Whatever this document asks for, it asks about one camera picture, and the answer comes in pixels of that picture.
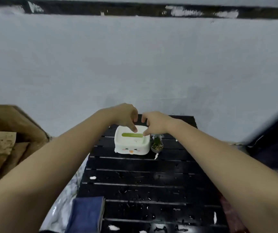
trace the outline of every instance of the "dark blue fabric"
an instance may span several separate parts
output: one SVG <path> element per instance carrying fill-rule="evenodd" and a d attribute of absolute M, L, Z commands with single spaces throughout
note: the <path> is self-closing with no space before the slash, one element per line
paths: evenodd
<path fill-rule="evenodd" d="M 97 233 L 104 197 L 75 198 L 65 233 Z"/>

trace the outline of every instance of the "white tissue box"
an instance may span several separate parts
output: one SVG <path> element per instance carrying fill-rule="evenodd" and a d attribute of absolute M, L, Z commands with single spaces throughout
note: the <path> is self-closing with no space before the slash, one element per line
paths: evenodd
<path fill-rule="evenodd" d="M 148 127 L 136 125 L 137 133 L 143 133 Z M 122 133 L 134 133 L 128 127 L 118 126 L 114 136 L 116 153 L 145 155 L 150 151 L 150 135 L 144 137 L 124 137 Z"/>

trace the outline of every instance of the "black table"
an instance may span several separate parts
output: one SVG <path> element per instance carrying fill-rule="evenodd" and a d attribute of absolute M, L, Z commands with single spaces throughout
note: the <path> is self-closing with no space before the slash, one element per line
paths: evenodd
<path fill-rule="evenodd" d="M 194 117 L 173 116 L 196 127 Z M 141 123 L 141 115 L 136 125 Z M 192 156 L 165 134 L 164 149 L 127 155 L 114 152 L 111 126 L 91 151 L 77 197 L 106 198 L 102 233 L 229 232 L 218 191 Z"/>

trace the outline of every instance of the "cardboard box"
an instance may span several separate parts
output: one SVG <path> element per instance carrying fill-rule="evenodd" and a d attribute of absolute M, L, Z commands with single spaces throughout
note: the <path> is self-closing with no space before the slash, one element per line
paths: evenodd
<path fill-rule="evenodd" d="M 0 105 L 0 179 L 49 140 L 19 107 Z"/>

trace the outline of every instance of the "finger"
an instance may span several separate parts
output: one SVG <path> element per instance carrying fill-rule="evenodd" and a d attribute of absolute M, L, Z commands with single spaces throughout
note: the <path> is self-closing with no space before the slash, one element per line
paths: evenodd
<path fill-rule="evenodd" d="M 147 116 L 147 113 L 143 113 L 143 114 L 142 114 L 142 118 L 141 118 L 141 122 L 142 122 L 142 123 L 144 123 L 145 120 L 147 119 L 146 116 Z"/>
<path fill-rule="evenodd" d="M 148 127 L 148 129 L 143 132 L 143 136 L 147 136 L 147 135 L 150 135 L 150 134 L 151 134 L 150 127 Z"/>
<path fill-rule="evenodd" d="M 138 121 L 138 110 L 134 107 L 132 118 L 134 122 Z"/>
<path fill-rule="evenodd" d="M 132 120 L 129 121 L 128 127 L 129 127 L 129 129 L 132 130 L 133 132 L 137 132 L 137 131 L 138 131 L 137 128 L 136 128 L 136 126 L 133 124 L 133 121 L 132 121 Z"/>

